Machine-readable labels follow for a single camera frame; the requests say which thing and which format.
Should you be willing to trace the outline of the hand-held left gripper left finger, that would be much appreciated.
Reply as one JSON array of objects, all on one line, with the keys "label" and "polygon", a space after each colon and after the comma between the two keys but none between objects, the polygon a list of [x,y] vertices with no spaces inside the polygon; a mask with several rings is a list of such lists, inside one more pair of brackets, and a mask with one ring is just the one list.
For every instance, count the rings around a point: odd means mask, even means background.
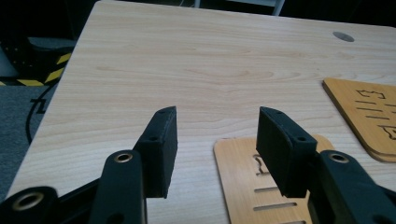
[{"label": "hand-held left gripper left finger", "polygon": [[143,163],[147,198],[166,198],[177,155],[177,108],[158,110],[134,145]]}]

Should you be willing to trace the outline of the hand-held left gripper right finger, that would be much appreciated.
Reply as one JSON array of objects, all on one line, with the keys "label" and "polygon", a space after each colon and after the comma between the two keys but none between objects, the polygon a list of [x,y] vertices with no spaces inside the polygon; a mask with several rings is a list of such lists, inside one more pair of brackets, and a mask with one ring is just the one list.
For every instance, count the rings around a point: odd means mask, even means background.
[{"label": "hand-held left gripper right finger", "polygon": [[304,198],[317,140],[282,111],[261,106],[256,150],[281,194]]}]

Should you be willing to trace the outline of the black yellow striped base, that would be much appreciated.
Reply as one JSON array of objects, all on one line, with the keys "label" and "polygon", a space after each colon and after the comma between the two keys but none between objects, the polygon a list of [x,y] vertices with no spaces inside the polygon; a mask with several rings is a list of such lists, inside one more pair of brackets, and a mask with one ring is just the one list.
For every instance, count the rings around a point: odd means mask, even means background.
[{"label": "black yellow striped base", "polygon": [[7,59],[17,71],[17,75],[0,76],[0,87],[40,87],[53,84],[61,78],[71,55],[71,52],[44,51],[29,59],[18,54],[10,54]]}]

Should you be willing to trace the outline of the dark grey seat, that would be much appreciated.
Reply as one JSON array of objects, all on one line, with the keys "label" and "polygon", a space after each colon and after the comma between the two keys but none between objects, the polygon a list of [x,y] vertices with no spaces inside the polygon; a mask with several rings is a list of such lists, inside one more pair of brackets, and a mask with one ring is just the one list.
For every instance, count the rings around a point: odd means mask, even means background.
[{"label": "dark grey seat", "polygon": [[28,37],[23,48],[29,53],[39,54],[56,50],[73,49],[75,40],[55,37]]}]

